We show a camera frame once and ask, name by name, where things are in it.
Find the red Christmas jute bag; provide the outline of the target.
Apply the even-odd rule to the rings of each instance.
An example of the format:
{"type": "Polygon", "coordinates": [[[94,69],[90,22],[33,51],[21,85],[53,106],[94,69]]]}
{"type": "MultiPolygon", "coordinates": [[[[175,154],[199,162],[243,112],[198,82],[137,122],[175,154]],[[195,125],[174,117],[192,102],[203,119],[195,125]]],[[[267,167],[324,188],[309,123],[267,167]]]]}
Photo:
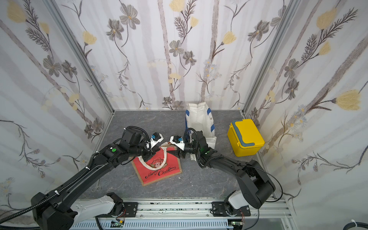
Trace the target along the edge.
{"type": "Polygon", "coordinates": [[[151,185],[182,173],[179,158],[169,153],[176,150],[177,147],[172,145],[161,146],[160,150],[147,162],[143,160],[143,157],[133,160],[133,168],[142,186],[151,185]]]}

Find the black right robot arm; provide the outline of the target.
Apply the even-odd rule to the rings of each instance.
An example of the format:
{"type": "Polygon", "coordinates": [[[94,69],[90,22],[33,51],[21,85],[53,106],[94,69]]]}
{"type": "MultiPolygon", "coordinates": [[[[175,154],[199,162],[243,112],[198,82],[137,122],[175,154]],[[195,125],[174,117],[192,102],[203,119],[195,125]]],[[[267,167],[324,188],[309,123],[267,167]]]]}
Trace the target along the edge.
{"type": "Polygon", "coordinates": [[[266,172],[254,160],[242,162],[218,154],[207,144],[203,132],[188,128],[183,137],[172,136],[170,142],[177,147],[173,153],[177,158],[185,158],[187,154],[195,156],[198,166],[202,169],[213,168],[234,176],[239,190],[228,195],[222,202],[213,202],[213,216],[250,216],[249,207],[260,207],[275,192],[276,186],[272,175],[266,172]]]}

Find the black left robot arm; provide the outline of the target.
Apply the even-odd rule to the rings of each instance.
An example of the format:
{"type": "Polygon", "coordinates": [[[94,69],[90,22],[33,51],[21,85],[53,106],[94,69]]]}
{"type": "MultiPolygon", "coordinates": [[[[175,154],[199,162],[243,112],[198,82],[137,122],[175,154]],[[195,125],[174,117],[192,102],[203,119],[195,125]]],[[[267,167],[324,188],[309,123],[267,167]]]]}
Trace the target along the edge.
{"type": "Polygon", "coordinates": [[[124,211],[122,199],[115,193],[89,202],[77,199],[101,177],[120,165],[141,157],[147,161],[159,150],[163,137],[148,135],[136,126],[124,129],[122,137],[94,153],[87,165],[67,182],[47,194],[38,193],[31,199],[33,218],[42,230],[68,230],[73,225],[95,216],[124,211]]]}

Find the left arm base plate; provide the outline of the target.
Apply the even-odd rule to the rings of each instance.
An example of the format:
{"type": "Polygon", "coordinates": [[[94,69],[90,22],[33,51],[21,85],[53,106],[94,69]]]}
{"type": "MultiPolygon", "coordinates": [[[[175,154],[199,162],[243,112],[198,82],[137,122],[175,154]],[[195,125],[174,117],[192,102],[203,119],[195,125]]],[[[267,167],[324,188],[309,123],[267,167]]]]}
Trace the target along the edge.
{"type": "Polygon", "coordinates": [[[114,218],[135,218],[138,211],[138,202],[118,202],[114,205],[111,216],[114,218]]]}

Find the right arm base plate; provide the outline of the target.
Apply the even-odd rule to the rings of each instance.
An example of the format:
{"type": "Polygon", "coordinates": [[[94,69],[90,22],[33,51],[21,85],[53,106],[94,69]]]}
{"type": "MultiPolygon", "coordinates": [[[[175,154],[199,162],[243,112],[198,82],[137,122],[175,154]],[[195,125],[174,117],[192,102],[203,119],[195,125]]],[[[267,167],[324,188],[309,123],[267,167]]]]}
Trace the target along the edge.
{"type": "Polygon", "coordinates": [[[241,207],[240,209],[233,208],[227,202],[212,202],[210,213],[214,217],[249,217],[251,216],[249,206],[241,207]]]}

